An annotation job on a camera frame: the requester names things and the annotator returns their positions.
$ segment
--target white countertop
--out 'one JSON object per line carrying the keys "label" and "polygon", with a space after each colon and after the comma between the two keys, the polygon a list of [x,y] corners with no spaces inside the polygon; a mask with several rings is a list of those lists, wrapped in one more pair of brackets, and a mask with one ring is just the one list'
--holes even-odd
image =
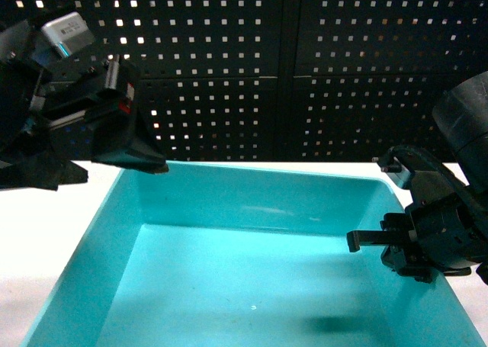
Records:
{"label": "white countertop", "polygon": [[[81,164],[89,171],[88,184],[62,186],[58,192],[0,191],[1,347],[21,343],[119,172],[105,165]],[[382,178],[391,183],[373,164],[237,165]],[[457,165],[449,168],[464,179]],[[403,206],[411,202],[408,191],[391,186]],[[488,345],[488,286],[475,273],[448,280]]]}

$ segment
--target robotic arm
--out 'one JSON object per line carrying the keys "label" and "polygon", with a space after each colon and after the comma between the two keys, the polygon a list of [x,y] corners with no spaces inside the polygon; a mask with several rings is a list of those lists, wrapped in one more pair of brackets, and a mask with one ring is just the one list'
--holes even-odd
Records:
{"label": "robotic arm", "polygon": [[469,186],[433,155],[395,146],[374,161],[400,188],[412,193],[404,214],[386,214],[383,231],[348,233],[351,252],[387,246],[382,262],[399,275],[431,282],[445,275],[477,274],[488,284],[488,72],[463,82],[435,106],[433,115]]}
{"label": "robotic arm", "polygon": [[72,160],[167,172],[136,99],[140,72],[115,56],[59,92],[50,64],[94,42],[76,12],[22,21],[0,34],[0,189],[83,183]]}

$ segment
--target pegboard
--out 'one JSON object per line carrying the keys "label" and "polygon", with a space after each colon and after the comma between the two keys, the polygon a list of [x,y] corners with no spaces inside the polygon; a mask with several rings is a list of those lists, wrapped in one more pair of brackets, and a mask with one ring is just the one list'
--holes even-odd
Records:
{"label": "pegboard", "polygon": [[75,7],[97,43],[53,88],[123,55],[170,159],[369,161],[412,143],[449,160],[431,110],[488,69],[487,2],[0,0],[0,21]]}

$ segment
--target bin floor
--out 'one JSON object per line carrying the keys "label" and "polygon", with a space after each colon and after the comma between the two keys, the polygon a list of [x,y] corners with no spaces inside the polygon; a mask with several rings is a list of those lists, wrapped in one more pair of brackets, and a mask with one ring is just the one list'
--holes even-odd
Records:
{"label": "bin floor", "polygon": [[143,225],[97,345],[391,347],[371,277],[345,237]]}

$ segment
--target teal plastic bin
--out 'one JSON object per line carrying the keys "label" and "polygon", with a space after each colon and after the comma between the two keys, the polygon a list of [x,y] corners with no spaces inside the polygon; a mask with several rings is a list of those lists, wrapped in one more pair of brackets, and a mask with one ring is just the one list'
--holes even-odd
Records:
{"label": "teal plastic bin", "polygon": [[123,171],[28,346],[483,346],[442,275],[351,254],[400,212],[378,180],[171,163]]}

